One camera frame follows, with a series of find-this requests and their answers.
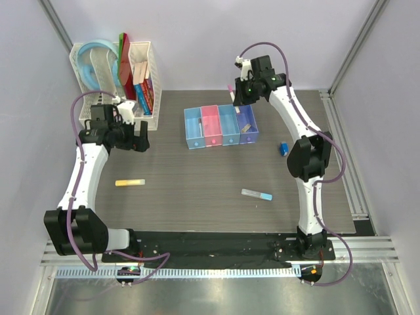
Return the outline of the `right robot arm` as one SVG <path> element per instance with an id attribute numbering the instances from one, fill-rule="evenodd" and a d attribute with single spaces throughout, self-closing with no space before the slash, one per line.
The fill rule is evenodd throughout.
<path id="1" fill-rule="evenodd" d="M 322 219 L 322 199 L 314 197 L 321 187 L 331 154 L 331 144 L 318 133 L 299 103 L 284 73 L 276 74 L 268 55 L 245 59 L 238 56 L 235 65 L 241 74 L 235 79 L 235 106 L 245 106 L 265 98 L 280 114 L 294 145 L 288 153 L 287 168 L 295 178 L 299 196 L 299 222 L 296 251 L 302 259 L 317 259 L 326 246 L 326 231 L 318 222 Z"/>

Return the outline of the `brown capped white marker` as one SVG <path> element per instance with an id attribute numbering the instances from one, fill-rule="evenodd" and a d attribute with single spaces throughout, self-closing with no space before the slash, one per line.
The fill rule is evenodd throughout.
<path id="1" fill-rule="evenodd" d="M 202 127 L 202 120 L 201 120 L 201 118 L 198 119 L 198 125 L 199 125 L 200 137 L 203 137 L 203 127 Z"/>

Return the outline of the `pink drawer box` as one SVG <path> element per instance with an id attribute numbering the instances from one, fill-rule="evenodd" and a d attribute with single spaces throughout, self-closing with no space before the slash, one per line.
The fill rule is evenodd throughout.
<path id="1" fill-rule="evenodd" d="M 217 105 L 202 106 L 201 120 L 206 147 L 222 145 L 222 129 Z"/>

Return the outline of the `purple drawer box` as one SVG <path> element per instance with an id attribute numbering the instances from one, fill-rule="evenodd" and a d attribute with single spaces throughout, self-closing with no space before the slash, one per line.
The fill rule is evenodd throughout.
<path id="1" fill-rule="evenodd" d="M 256 143 L 259 129 L 251 105 L 239 106 L 236 118 L 240 130 L 240 144 Z"/>

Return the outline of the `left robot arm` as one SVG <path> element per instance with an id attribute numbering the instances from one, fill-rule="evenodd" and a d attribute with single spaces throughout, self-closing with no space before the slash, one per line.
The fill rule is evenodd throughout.
<path id="1" fill-rule="evenodd" d="M 112 149 L 145 152 L 150 147 L 148 124 L 135 123 L 138 103 L 92 107 L 91 118 L 79 130 L 76 160 L 66 192 L 55 210 L 44 215 L 44 225 L 61 256 L 102 254 L 117 250 L 127 262 L 140 253 L 130 228 L 108 228 L 95 213 L 95 199 L 102 170 Z"/>

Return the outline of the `light blue drawer box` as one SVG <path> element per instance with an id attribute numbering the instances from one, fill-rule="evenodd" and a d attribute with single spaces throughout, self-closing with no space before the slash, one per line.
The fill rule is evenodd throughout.
<path id="1" fill-rule="evenodd" d="M 204 135 L 200 137 L 199 118 L 202 118 L 200 107 L 184 109 L 185 135 L 189 150 L 205 147 Z"/>
<path id="2" fill-rule="evenodd" d="M 222 145 L 237 145 L 240 142 L 240 130 L 233 105 L 219 105 L 220 126 L 222 129 Z"/>

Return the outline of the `yellow highlighter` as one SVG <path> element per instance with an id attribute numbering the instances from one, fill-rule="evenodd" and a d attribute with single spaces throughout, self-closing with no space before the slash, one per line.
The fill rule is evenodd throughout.
<path id="1" fill-rule="evenodd" d="M 145 185 L 144 179 L 130 179 L 130 180 L 117 180 L 115 181 L 116 187 L 124 187 L 124 186 L 142 186 Z"/>

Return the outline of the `blue capped glue stick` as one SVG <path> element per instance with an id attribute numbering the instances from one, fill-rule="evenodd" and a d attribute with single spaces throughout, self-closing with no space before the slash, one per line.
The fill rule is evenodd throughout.
<path id="1" fill-rule="evenodd" d="M 267 193 L 263 193 L 263 192 L 257 192 L 257 191 L 248 190 L 248 189 L 242 189 L 241 194 L 243 196 L 249 196 L 249 197 L 252 197 L 252 198 L 258 198 L 258 199 L 266 200 L 266 201 L 272 201 L 272 198 L 273 198 L 271 194 L 267 194 Z"/>

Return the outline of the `blue pencil sharpener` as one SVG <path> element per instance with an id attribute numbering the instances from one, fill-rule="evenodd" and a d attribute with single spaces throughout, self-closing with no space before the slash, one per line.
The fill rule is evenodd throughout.
<path id="1" fill-rule="evenodd" d="M 289 154 L 289 146 L 286 142 L 281 142 L 279 146 L 281 156 L 285 157 Z"/>

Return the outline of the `pink capped white marker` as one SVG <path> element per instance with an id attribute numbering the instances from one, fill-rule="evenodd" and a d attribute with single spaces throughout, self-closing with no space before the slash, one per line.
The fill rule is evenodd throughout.
<path id="1" fill-rule="evenodd" d="M 230 97 L 231 97 L 232 101 L 234 102 L 235 101 L 235 92 L 233 90 L 233 87 L 231 85 L 227 85 L 227 87 L 228 87 L 228 91 L 230 93 Z M 240 113 L 240 109 L 239 109 L 238 106 L 234 106 L 234 109 L 235 109 L 237 114 Z"/>

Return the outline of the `grey rectangular eraser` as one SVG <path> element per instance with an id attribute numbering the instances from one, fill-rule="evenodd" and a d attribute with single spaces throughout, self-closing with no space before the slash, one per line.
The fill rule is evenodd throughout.
<path id="1" fill-rule="evenodd" d="M 246 133 L 248 130 L 250 130 L 251 124 L 247 123 L 242 129 L 241 133 Z"/>

